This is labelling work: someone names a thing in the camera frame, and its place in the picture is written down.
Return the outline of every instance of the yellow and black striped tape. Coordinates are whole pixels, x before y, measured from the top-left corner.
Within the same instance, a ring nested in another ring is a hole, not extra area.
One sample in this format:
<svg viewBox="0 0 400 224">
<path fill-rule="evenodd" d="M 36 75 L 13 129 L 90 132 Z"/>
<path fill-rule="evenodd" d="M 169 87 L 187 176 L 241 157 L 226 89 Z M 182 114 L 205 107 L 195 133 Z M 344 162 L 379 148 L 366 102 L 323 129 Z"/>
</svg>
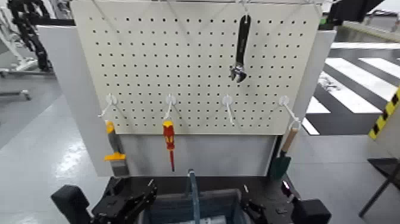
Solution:
<svg viewBox="0 0 400 224">
<path fill-rule="evenodd" d="M 388 102 L 385 109 L 383 110 L 382 115 L 378 117 L 378 120 L 376 120 L 375 125 L 372 127 L 369 133 L 369 136 L 372 139 L 376 139 L 379 132 L 383 129 L 386 122 L 389 120 L 389 117 L 395 112 L 397 106 L 400 104 L 399 101 L 400 101 L 400 88 L 397 89 L 396 94 Z"/>
</svg>

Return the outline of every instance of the white stripe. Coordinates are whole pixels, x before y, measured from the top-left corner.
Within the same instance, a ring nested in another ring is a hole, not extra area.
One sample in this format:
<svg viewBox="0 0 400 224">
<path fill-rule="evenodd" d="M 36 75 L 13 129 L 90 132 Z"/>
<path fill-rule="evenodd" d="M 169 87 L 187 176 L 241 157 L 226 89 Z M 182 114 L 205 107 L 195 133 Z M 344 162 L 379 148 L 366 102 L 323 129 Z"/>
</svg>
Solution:
<svg viewBox="0 0 400 224">
<path fill-rule="evenodd" d="M 396 86 L 381 80 L 343 58 L 327 58 L 325 63 L 387 101 L 390 101 L 397 91 Z"/>
<path fill-rule="evenodd" d="M 330 111 L 322 105 L 315 97 L 311 97 L 308 104 L 307 114 L 330 114 Z"/>
<path fill-rule="evenodd" d="M 304 117 L 303 119 L 303 127 L 310 135 L 319 135 L 320 133 L 314 128 L 314 126 Z"/>
<path fill-rule="evenodd" d="M 400 66 L 393 64 L 390 61 L 386 61 L 382 58 L 360 58 L 360 60 L 381 69 L 392 76 L 400 78 Z"/>
<path fill-rule="evenodd" d="M 334 42 L 332 49 L 400 49 L 400 43 Z"/>
<path fill-rule="evenodd" d="M 381 113 L 374 105 L 325 72 L 321 73 L 318 83 L 353 113 Z"/>
</svg>

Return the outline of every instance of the red screwdriver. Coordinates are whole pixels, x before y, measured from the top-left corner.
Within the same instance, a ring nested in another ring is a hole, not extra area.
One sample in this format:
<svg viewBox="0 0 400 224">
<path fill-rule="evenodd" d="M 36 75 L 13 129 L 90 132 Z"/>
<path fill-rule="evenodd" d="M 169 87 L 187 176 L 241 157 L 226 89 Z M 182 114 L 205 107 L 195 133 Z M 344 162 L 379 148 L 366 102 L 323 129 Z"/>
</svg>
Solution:
<svg viewBox="0 0 400 224">
<path fill-rule="evenodd" d="M 172 172 L 175 172 L 175 163 L 174 163 L 174 149 L 175 149 L 175 144 L 174 144 L 174 124 L 172 123 L 171 120 L 166 120 L 162 123 L 162 126 L 164 128 L 164 138 L 165 138 L 165 143 L 167 143 L 167 149 L 170 152 L 170 161 L 171 161 L 171 168 Z"/>
</svg>

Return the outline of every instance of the pegboard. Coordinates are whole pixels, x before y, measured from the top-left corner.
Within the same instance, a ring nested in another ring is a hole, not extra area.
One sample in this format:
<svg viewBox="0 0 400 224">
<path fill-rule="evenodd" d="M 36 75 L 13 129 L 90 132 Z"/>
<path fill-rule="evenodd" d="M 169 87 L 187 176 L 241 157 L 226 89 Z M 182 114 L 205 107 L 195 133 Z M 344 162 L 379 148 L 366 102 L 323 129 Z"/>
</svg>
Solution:
<svg viewBox="0 0 400 224">
<path fill-rule="evenodd" d="M 172 94 L 176 134 L 283 134 L 320 19 L 313 4 L 247 4 L 248 77 L 231 81 L 244 7 L 235 3 L 73 1 L 74 19 L 102 108 L 117 133 L 161 134 Z M 229 122 L 225 95 L 234 125 Z"/>
</svg>

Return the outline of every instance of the white hook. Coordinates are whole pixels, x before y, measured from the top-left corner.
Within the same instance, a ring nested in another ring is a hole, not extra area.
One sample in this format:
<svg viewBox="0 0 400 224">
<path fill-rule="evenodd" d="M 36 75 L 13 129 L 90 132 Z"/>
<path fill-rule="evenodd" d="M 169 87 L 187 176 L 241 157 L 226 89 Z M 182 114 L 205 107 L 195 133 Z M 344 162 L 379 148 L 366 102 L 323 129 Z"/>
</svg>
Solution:
<svg viewBox="0 0 400 224">
<path fill-rule="evenodd" d="M 250 2 L 250 0 L 237 0 L 236 3 L 240 4 L 240 2 L 242 2 L 242 6 L 245 9 L 246 12 L 246 20 L 245 23 L 248 22 L 248 18 L 249 18 L 249 9 L 247 8 L 246 4 Z"/>
<path fill-rule="evenodd" d="M 165 98 L 165 102 L 168 104 L 168 110 L 165 112 L 164 120 L 168 119 L 170 117 L 170 111 L 172 108 L 172 105 L 176 104 L 176 98 L 172 94 L 168 94 Z"/>
<path fill-rule="evenodd" d="M 292 116 L 293 121 L 290 123 L 288 129 L 291 130 L 291 128 L 293 127 L 293 125 L 295 124 L 295 122 L 297 122 L 297 129 L 300 130 L 301 128 L 301 122 L 300 119 L 298 117 L 296 117 L 295 113 L 293 113 L 293 111 L 288 107 L 288 103 L 289 103 L 289 97 L 288 96 L 282 96 L 279 99 L 279 106 L 281 107 L 285 107 L 285 109 L 287 110 L 287 112 L 290 114 L 290 116 Z"/>
<path fill-rule="evenodd" d="M 228 94 L 222 98 L 222 104 L 226 106 L 226 110 L 228 111 L 229 121 L 231 124 L 234 125 L 235 123 L 233 122 L 232 113 L 230 112 L 230 107 L 229 107 L 229 105 L 232 104 L 232 102 L 233 102 L 233 99 Z"/>
<path fill-rule="evenodd" d="M 113 94 L 107 94 L 105 96 L 105 101 L 107 102 L 107 106 L 101 111 L 101 114 L 97 115 L 98 117 L 103 117 L 110 106 L 115 106 L 118 103 L 117 97 L 115 97 Z"/>
</svg>

